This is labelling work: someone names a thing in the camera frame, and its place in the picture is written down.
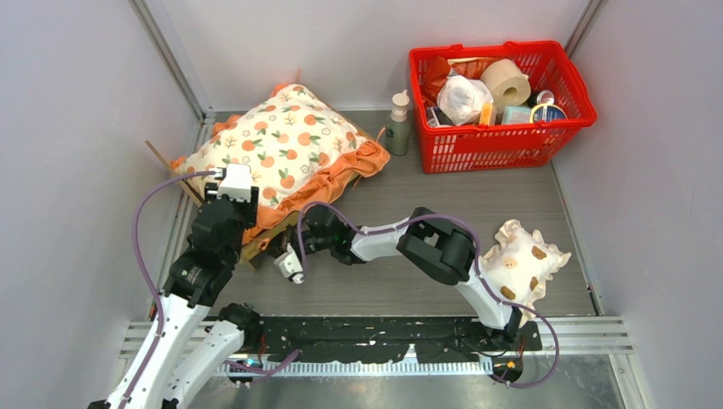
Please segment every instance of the red plastic basket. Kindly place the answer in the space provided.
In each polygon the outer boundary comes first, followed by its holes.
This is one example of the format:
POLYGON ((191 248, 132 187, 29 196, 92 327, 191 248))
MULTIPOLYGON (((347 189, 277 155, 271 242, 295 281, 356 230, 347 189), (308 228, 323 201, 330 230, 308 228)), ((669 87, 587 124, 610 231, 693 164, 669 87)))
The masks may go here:
POLYGON ((598 114, 587 97, 587 89, 559 43, 538 41, 507 42, 492 47, 449 47, 413 49, 412 68, 414 116, 421 145, 425 173, 458 172, 541 166, 569 142, 582 128, 592 125, 598 114), (433 57, 497 57, 515 61, 529 75, 532 89, 549 89, 555 105, 567 119, 537 124, 465 125, 431 128, 425 119, 420 85, 433 57))

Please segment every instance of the tin can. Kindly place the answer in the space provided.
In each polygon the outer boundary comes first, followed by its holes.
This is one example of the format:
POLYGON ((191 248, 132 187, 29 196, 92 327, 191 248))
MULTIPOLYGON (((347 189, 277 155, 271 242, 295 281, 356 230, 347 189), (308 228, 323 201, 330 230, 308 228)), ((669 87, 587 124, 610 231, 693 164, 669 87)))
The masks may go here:
POLYGON ((549 89, 543 89, 542 91, 535 91, 529 95, 527 99, 527 105, 530 108, 537 107, 540 104, 554 104, 555 94, 549 89))

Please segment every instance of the plastic bag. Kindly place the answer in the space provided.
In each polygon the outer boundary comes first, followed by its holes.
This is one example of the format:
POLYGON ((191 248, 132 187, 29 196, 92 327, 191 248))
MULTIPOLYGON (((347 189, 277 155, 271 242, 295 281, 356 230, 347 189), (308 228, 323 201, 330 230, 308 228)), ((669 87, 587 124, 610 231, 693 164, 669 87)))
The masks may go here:
POLYGON ((437 105, 455 125, 477 122, 482 106, 492 103, 492 94, 482 81, 451 72, 439 91, 437 105))

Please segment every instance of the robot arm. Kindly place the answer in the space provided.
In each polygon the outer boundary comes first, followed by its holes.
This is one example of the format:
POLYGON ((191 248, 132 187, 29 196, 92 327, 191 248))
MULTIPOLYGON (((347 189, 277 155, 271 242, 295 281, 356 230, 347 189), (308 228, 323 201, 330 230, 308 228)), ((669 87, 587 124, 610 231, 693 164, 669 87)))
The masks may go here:
MULTIPOLYGON (((282 236, 278 246, 286 251, 275 265, 290 281, 303 282, 299 260, 301 246, 306 254, 329 249, 343 264, 371 262, 386 256, 404 256, 436 282, 451 285, 474 308, 482 325, 488 329, 490 341, 506 348, 514 342, 521 314, 517 308, 494 300, 475 275, 474 239, 464 228, 444 219, 426 219, 398 228, 418 216, 434 214, 424 207, 399 222, 377 228, 347 226, 325 206, 309 208, 305 215, 309 230, 303 232, 302 243, 292 231, 282 236)), ((501 294, 493 289, 495 295, 501 294)))
POLYGON ((188 407, 226 358, 241 349, 245 341, 260 337, 258 314, 246 306, 231 304, 222 310, 223 320, 211 328, 205 341, 176 368, 194 330, 231 278, 240 259, 244 230, 256 225, 258 187, 252 187, 251 169, 230 164, 217 170, 215 179, 220 183, 205 185, 205 202, 191 227, 188 248, 171 265, 163 286, 163 332, 160 336, 156 333, 156 317, 118 387, 105 401, 93 402, 89 408, 188 407), (155 350, 149 354, 154 342, 155 350), (135 387, 128 393, 139 372, 135 387))

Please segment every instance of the wooden stick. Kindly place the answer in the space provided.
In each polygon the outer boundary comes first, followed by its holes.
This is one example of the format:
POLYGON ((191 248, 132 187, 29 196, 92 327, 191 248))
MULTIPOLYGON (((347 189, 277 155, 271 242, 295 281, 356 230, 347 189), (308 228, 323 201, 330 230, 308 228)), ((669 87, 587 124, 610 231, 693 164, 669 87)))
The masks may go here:
MULTIPOLYGON (((171 168, 171 164, 164 159, 164 157, 158 152, 158 149, 151 143, 150 141, 146 141, 146 145, 148 148, 153 152, 153 154, 158 158, 161 164, 172 174, 175 175, 176 172, 171 168)), ((193 202, 196 204, 196 206, 200 207, 201 203, 203 203, 203 198, 201 198, 201 195, 196 192, 196 189, 191 187, 191 185, 188 183, 188 181, 181 181, 179 183, 181 185, 181 188, 184 192, 193 200, 193 202)))

